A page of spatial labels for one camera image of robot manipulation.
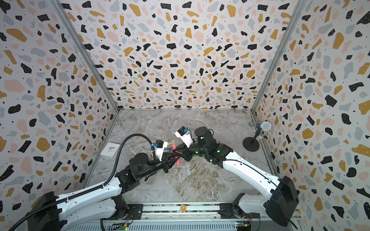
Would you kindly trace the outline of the pink highlighter pen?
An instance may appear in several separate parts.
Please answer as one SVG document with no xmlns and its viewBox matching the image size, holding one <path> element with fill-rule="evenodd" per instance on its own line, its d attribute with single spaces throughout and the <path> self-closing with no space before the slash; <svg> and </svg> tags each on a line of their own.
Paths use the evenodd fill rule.
<svg viewBox="0 0 370 231">
<path fill-rule="evenodd" d="M 179 146 L 180 146 L 180 144 L 179 143 L 176 143 L 176 141 L 175 140 L 173 140 L 173 142 L 172 142 L 172 147 L 173 147 L 173 149 L 175 149 L 175 153 L 179 153 L 180 151 L 179 151 Z M 179 165 L 180 164 L 180 157 L 178 157 L 178 159 L 177 159 L 177 161 L 176 161 L 176 164 L 177 165 Z"/>
</svg>

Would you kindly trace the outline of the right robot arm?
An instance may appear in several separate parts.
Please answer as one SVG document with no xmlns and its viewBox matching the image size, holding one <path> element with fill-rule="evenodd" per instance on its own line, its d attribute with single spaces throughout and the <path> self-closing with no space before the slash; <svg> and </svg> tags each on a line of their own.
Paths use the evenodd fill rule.
<svg viewBox="0 0 370 231">
<path fill-rule="evenodd" d="M 229 146 L 218 143 L 206 127 L 197 128 L 194 134 L 195 138 L 192 138 L 190 130 L 181 127 L 175 135 L 183 144 L 178 145 L 174 152 L 181 154 L 187 161 L 193 156 L 203 157 L 209 163 L 238 175 L 263 196 L 262 199 L 253 200 L 240 193 L 232 206 L 236 216 L 266 214 L 280 226 L 293 224 L 291 218 L 299 199 L 292 179 L 287 176 L 279 178 L 249 163 Z"/>
</svg>

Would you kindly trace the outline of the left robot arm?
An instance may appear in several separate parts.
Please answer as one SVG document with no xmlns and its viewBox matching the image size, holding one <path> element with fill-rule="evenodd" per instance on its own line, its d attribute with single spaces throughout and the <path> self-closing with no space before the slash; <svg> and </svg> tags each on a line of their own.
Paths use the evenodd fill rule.
<svg viewBox="0 0 370 231">
<path fill-rule="evenodd" d="M 65 231 L 96 219 L 134 219 L 135 214 L 122 195 L 139 186 L 141 179 L 148 180 L 159 170 L 168 172 L 178 159 L 171 153 L 165 153 L 161 161 L 151 162 L 147 154 L 138 153 L 110 181 L 61 195 L 60 204 L 53 205 L 54 194 L 48 193 L 32 210 L 33 215 L 27 219 L 28 229 Z"/>
</svg>

